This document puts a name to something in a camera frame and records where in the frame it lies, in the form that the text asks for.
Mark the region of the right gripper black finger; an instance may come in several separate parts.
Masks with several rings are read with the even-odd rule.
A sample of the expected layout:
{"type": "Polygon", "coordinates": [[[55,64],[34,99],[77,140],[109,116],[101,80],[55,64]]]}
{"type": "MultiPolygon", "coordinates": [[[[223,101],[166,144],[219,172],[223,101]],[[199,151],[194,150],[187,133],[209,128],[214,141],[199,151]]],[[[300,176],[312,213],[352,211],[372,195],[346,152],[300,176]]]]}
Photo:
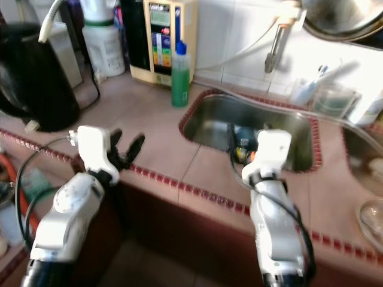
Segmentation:
{"type": "Polygon", "coordinates": [[[228,153],[232,157],[240,157],[241,147],[236,128],[233,124],[228,125],[228,153]]]}

